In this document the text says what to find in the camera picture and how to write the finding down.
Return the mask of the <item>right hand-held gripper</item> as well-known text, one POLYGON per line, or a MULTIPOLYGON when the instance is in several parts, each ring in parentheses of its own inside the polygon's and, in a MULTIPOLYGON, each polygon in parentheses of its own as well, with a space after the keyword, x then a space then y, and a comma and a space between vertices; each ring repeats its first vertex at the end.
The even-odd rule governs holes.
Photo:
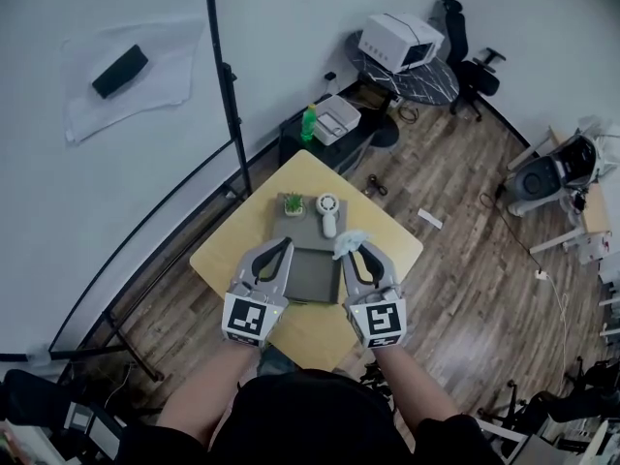
POLYGON ((381 349, 400 345, 407 334, 406 301, 401 296, 392 259, 369 241, 341 259, 347 299, 344 308, 360 345, 381 349), (370 279, 361 277, 360 255, 370 279))

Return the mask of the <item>light blue white small object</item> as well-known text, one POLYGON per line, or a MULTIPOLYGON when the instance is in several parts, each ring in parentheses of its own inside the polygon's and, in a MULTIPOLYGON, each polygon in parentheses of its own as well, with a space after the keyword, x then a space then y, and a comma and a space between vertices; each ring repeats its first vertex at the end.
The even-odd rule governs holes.
POLYGON ((370 235, 362 230, 342 232, 335 238, 332 259, 338 261, 347 254, 356 252, 369 237, 370 235))

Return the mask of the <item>grey tray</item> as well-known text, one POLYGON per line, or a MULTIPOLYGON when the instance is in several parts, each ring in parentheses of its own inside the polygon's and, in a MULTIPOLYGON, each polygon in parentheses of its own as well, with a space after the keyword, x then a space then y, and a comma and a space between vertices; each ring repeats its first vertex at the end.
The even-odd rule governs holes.
POLYGON ((324 233, 323 216, 316 197, 301 196, 299 215, 285 212, 287 194, 279 193, 274 204, 271 237, 289 237, 294 245, 293 260, 285 296, 291 301, 335 304, 338 302, 341 263, 333 259, 335 238, 347 229, 348 204, 341 200, 335 212, 335 237, 324 233))

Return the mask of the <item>person's left forearm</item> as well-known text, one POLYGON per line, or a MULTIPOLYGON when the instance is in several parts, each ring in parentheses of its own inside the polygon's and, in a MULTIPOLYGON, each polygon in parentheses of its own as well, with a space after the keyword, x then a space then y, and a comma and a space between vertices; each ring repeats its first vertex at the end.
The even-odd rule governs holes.
POLYGON ((158 427, 186 434, 207 448, 259 349, 225 341, 168 398, 158 427))

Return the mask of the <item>person's right forearm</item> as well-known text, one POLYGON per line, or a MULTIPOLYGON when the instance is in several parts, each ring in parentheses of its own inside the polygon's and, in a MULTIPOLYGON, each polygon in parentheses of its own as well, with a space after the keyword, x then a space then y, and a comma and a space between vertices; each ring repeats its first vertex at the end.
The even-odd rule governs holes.
POLYGON ((396 409, 415 440, 426 419, 445 421, 460 414, 444 389, 400 345, 373 351, 387 381, 396 409))

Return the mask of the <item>yellow square table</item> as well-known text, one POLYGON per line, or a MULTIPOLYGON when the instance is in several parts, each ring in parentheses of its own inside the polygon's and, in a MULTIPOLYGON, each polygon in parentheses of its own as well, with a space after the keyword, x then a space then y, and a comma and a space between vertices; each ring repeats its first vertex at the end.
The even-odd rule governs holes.
MULTIPOLYGON (((402 280, 423 246, 413 235, 352 184, 309 152, 297 152, 263 183, 191 256, 190 265, 223 297, 242 256, 270 238, 275 197, 295 192, 335 194, 348 203, 347 227, 370 234, 394 262, 402 280)), ((269 336, 269 342, 302 368, 334 369, 357 342, 341 306, 293 304, 269 336)))

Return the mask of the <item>white handheld fan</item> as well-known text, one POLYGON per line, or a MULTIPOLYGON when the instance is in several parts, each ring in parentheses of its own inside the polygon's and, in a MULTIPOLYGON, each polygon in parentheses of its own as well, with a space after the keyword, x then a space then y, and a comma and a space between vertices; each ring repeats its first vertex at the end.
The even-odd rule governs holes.
POLYGON ((321 194, 316 198, 316 210, 322 217, 323 233, 325 238, 336 236, 336 214, 339 210, 339 200, 331 193, 321 194))

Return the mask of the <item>person's blue jeans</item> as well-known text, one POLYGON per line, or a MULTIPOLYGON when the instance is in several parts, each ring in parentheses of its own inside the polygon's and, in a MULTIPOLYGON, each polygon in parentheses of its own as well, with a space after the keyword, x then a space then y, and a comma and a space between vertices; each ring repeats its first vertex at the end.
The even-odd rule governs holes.
POLYGON ((270 345, 261 352, 257 366, 257 376, 277 376, 293 373, 297 365, 274 346, 270 345))

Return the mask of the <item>green plastic bottle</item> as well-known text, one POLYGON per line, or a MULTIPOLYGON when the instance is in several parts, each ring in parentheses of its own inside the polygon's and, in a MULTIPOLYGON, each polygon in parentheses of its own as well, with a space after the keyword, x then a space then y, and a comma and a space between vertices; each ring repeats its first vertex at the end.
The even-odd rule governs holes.
POLYGON ((317 122, 316 105, 310 104, 301 117, 300 137, 303 142, 309 142, 314 137, 317 122))

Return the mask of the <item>person's black shirt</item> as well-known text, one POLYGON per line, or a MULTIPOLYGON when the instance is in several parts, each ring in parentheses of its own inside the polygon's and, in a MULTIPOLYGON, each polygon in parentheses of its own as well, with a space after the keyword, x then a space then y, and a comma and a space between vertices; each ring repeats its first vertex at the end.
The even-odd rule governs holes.
POLYGON ((257 377, 210 447, 174 429, 129 426, 116 465, 504 465, 465 415, 424 420, 409 448, 384 397, 321 370, 257 377))

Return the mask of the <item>round black marble table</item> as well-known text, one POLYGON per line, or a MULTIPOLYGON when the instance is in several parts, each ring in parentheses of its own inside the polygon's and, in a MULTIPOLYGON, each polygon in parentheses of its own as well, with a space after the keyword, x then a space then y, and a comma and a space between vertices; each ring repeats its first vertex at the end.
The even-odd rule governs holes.
POLYGON ((358 49, 361 31, 350 34, 345 41, 345 53, 358 72, 358 78, 384 93, 377 110, 361 109, 362 126, 370 129, 373 147, 391 148, 399 140, 399 129, 388 115, 388 107, 396 98, 427 106, 446 106, 459 93, 456 76, 441 59, 434 58, 422 65, 400 74, 388 72, 374 59, 358 49))

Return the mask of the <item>large whiteboard on black stand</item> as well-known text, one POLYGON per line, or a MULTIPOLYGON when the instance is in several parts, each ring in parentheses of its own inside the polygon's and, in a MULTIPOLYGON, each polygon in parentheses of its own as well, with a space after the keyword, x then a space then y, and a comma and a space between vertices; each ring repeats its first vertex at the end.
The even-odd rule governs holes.
POLYGON ((207 0, 0 0, 0 354, 73 350, 130 278, 239 167, 207 0), (204 19, 190 98, 80 143, 61 47, 128 24, 204 19))

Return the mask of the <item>grey flat device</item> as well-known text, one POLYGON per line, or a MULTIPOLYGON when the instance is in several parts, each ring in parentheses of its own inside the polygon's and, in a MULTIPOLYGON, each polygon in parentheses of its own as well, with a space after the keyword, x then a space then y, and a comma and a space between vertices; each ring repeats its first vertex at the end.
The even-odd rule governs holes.
POLYGON ((120 443, 123 426, 98 405, 85 406, 71 402, 63 429, 83 433, 98 448, 112 455, 111 450, 120 443))

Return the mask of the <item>black swivel chair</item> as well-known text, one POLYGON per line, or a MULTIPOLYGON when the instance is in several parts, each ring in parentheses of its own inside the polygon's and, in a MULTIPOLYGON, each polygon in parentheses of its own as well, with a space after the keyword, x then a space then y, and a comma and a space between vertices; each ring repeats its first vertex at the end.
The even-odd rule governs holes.
POLYGON ((74 398, 66 387, 23 370, 8 371, 0 383, 0 420, 17 426, 48 430, 51 442, 60 447, 60 454, 77 459, 81 465, 112 465, 120 443, 109 455, 83 433, 63 429, 71 402, 85 406, 97 405, 74 398))

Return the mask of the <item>white frame chair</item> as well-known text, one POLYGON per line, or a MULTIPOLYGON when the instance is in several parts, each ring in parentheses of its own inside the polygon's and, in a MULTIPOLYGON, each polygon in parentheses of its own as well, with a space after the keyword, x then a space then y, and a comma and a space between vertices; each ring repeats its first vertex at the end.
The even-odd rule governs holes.
POLYGON ((498 451, 507 464, 521 459, 532 463, 539 457, 544 463, 590 465, 605 440, 611 419, 620 419, 620 389, 589 387, 566 396, 540 391, 530 399, 518 397, 518 386, 507 382, 510 403, 493 410, 478 409, 477 421, 488 440, 500 442, 498 451), (602 424, 588 442, 566 438, 548 441, 543 436, 551 423, 601 418, 602 424))

